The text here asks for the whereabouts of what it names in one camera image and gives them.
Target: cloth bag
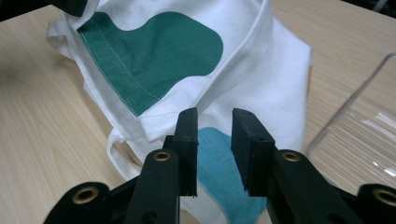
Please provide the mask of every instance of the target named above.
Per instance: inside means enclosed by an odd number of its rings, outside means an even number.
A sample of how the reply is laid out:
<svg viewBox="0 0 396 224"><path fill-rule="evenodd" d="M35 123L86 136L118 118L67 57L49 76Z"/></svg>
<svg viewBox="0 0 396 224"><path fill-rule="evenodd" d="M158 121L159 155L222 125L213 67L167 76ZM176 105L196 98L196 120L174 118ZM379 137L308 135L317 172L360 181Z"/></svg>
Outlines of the cloth bag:
<svg viewBox="0 0 396 224"><path fill-rule="evenodd" d="M48 42L78 64L84 89L114 127L107 154L125 179L198 108L198 197L181 208L201 223L253 223L230 150L232 110L253 112L278 148L301 150L311 48L265 0L89 0L80 18L61 11ZM115 147L127 142L140 162Z"/></svg>

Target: white fabric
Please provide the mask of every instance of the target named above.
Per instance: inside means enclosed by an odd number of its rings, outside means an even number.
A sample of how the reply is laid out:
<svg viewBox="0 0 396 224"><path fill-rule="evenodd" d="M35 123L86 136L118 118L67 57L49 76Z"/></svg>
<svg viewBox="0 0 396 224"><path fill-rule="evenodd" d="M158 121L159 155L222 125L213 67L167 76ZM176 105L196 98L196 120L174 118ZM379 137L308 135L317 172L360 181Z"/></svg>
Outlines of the white fabric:
<svg viewBox="0 0 396 224"><path fill-rule="evenodd" d="M211 74L183 79L160 102L136 117L101 75L76 30L95 11L105 11L119 28L131 30L170 10L220 34L223 57ZM231 134L231 113L240 107L256 114L277 147L301 150L311 48L273 17L269 1L136 0L127 4L123 0L89 0L81 18L66 13L62 17L49 25L47 39L76 61L85 90L114 127L107 154L125 179L137 176L140 167L119 153L114 144L126 141L143 161L151 150L162 147L163 138L175 129L178 113L194 106L198 107L200 128L219 127ZM198 195L193 200L182 199L181 208L201 223L225 223L221 209L200 185Z"/></svg>

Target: teal fabric patch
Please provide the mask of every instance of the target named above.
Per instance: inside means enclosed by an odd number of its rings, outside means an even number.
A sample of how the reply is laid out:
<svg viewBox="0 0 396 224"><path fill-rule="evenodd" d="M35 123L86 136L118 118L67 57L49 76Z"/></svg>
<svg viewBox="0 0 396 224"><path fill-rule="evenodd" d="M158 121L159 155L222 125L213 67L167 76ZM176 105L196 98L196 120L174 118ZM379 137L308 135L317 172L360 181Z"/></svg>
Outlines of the teal fabric patch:
<svg viewBox="0 0 396 224"><path fill-rule="evenodd" d="M210 74L223 50L216 32L176 12L158 14L132 31L96 12L78 32L108 83L137 116L181 79Z"/></svg>
<svg viewBox="0 0 396 224"><path fill-rule="evenodd" d="M250 198L231 152L231 137L215 128L198 132L198 179L217 201L229 223L255 223L266 198Z"/></svg>

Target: transparent acrylic box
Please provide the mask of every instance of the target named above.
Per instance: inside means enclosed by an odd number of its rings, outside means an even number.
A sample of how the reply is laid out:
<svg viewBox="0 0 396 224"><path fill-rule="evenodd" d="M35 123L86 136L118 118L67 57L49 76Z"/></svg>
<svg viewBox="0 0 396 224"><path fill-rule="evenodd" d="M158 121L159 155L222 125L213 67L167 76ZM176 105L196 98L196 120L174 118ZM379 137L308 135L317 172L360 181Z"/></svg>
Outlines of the transparent acrylic box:
<svg viewBox="0 0 396 224"><path fill-rule="evenodd" d="M340 189L356 194L367 183L396 189L396 53L346 100L306 153Z"/></svg>

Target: wooden table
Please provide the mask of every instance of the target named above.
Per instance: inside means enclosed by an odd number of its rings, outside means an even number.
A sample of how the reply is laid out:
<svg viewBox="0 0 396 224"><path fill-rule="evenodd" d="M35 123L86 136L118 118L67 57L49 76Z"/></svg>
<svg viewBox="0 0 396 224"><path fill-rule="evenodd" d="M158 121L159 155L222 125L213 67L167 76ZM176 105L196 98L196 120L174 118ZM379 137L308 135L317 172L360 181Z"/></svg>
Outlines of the wooden table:
<svg viewBox="0 0 396 224"><path fill-rule="evenodd" d="M396 51L396 20L337 0L274 0L273 6L314 49L307 146ZM47 25L57 18L57 9L44 7L0 23L0 223L41 223L66 191L85 181L111 188L124 182L105 152L110 124L82 89L76 64L46 43Z"/></svg>

